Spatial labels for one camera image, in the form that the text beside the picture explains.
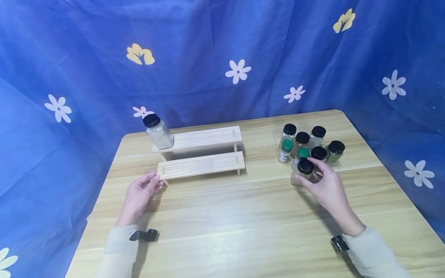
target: hand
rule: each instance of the hand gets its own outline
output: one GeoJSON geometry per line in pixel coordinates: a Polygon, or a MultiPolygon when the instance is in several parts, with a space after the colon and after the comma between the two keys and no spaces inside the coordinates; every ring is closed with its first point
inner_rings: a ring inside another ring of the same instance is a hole
{"type": "Polygon", "coordinates": [[[150,198],[164,186],[156,170],[130,183],[116,226],[135,225],[147,208],[150,198]]]}
{"type": "Polygon", "coordinates": [[[321,180],[314,184],[299,175],[295,178],[332,215],[345,234],[352,237],[360,235],[366,227],[349,206],[341,177],[326,163],[314,158],[308,160],[320,169],[323,174],[321,180]]]}

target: wooden shelf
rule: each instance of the wooden shelf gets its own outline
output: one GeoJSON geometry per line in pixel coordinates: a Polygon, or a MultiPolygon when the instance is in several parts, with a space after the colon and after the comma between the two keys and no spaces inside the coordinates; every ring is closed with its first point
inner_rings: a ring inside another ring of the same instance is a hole
{"type": "Polygon", "coordinates": [[[180,150],[201,149],[214,145],[230,145],[242,142],[239,126],[230,126],[220,129],[206,129],[200,131],[174,134],[173,147],[158,149],[154,144],[152,153],[173,153],[180,150]]]}
{"type": "Polygon", "coordinates": [[[161,180],[245,169],[243,152],[192,157],[158,164],[161,180]]]}

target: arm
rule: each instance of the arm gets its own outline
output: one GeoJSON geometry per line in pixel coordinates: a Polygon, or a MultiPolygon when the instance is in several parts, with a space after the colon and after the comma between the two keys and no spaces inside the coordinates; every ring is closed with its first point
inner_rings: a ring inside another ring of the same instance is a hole
{"type": "Polygon", "coordinates": [[[343,231],[349,246],[349,257],[357,270],[366,278],[410,278],[399,264],[380,235],[366,227],[349,206],[343,183],[331,167],[319,160],[308,158],[323,173],[314,184],[296,175],[303,186],[332,215],[343,231]]]}
{"type": "Polygon", "coordinates": [[[139,243],[130,241],[129,238],[138,230],[137,223],[147,208],[148,201],[163,185],[159,176],[156,176],[156,171],[153,171],[128,186],[121,214],[108,235],[105,256],[96,278],[131,278],[139,243]]]}

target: left hand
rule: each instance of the left hand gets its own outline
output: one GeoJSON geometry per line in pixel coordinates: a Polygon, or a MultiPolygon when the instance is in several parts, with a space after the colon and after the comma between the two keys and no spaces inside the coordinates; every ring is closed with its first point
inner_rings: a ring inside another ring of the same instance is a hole
{"type": "Polygon", "coordinates": [[[150,198],[163,186],[164,182],[159,180],[156,170],[130,183],[116,226],[137,224],[145,212],[150,198]]]}

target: black lid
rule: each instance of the black lid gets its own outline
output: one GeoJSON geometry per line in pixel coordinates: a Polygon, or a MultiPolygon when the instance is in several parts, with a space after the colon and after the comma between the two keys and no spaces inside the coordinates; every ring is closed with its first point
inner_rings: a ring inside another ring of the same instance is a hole
{"type": "Polygon", "coordinates": [[[154,127],[161,122],[161,119],[156,114],[148,114],[142,121],[146,127],[154,127]]]}
{"type": "Polygon", "coordinates": [[[320,146],[314,147],[311,151],[311,157],[318,160],[325,159],[327,155],[328,152],[323,147],[320,146]]]}
{"type": "Polygon", "coordinates": [[[297,168],[303,174],[310,174],[314,169],[314,165],[307,159],[302,159],[298,162],[297,168]]]}
{"type": "Polygon", "coordinates": [[[301,144],[306,144],[309,142],[309,134],[304,131],[300,131],[297,133],[297,136],[295,136],[295,141],[301,144]]]}
{"type": "Polygon", "coordinates": [[[293,124],[286,124],[283,128],[283,132],[289,135],[294,135],[297,132],[297,127],[293,124]]]}
{"type": "Polygon", "coordinates": [[[332,141],[328,148],[333,152],[333,153],[343,153],[344,151],[344,144],[340,141],[332,141]]]}
{"type": "Polygon", "coordinates": [[[317,136],[318,138],[324,137],[326,135],[326,130],[323,126],[314,126],[312,129],[312,134],[314,136],[317,136]]]}

